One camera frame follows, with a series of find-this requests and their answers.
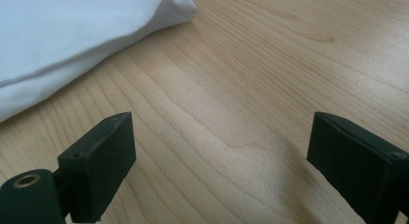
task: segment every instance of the black plastic piece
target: black plastic piece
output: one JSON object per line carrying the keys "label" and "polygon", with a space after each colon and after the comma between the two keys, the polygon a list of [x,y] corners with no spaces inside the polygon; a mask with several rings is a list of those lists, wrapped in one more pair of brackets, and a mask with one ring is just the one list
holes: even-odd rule
{"label": "black plastic piece", "polygon": [[97,222],[136,160],[130,113],[103,120],[58,156],[74,222]]}
{"label": "black plastic piece", "polygon": [[6,181],[0,192],[0,223],[65,223],[52,173],[32,170]]}
{"label": "black plastic piece", "polygon": [[20,174],[0,189],[0,224],[97,222],[136,160],[131,113],[101,121],[58,156],[60,168]]}
{"label": "black plastic piece", "polygon": [[360,126],[315,113],[307,160],[367,223],[407,211],[409,154]]}

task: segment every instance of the screw hole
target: screw hole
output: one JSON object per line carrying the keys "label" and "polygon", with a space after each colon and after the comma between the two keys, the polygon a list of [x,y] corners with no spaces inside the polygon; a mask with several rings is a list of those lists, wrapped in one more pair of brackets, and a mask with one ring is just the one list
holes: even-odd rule
{"label": "screw hole", "polygon": [[76,154],[72,155],[72,158],[79,158],[79,157],[81,157],[81,154],[79,154],[79,153],[76,153]]}
{"label": "screw hole", "polygon": [[14,182],[13,186],[15,188],[24,188],[28,187],[40,180],[41,176],[38,174],[30,174],[24,177],[19,178],[17,181]]}

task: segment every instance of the wood grain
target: wood grain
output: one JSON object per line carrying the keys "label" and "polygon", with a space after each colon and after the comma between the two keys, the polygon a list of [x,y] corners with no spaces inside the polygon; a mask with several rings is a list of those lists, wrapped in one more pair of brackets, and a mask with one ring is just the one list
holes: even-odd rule
{"label": "wood grain", "polygon": [[101,223],[363,223],[305,160],[313,114],[409,151],[409,0],[194,1],[0,124],[0,182],[132,111],[138,160]]}

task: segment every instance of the wooden table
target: wooden table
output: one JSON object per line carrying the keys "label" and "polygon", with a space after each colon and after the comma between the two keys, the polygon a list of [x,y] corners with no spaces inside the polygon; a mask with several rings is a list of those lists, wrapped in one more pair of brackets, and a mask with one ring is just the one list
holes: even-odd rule
{"label": "wooden table", "polygon": [[409,0],[194,1],[0,124],[0,183],[132,111],[138,160],[101,223],[363,223],[305,159],[313,115],[409,151]]}

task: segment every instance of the white fabric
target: white fabric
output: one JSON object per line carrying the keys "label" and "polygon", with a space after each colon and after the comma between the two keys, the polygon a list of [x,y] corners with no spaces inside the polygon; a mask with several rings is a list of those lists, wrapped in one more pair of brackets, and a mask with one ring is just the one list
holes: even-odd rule
{"label": "white fabric", "polygon": [[0,122],[195,13],[191,0],[0,0]]}

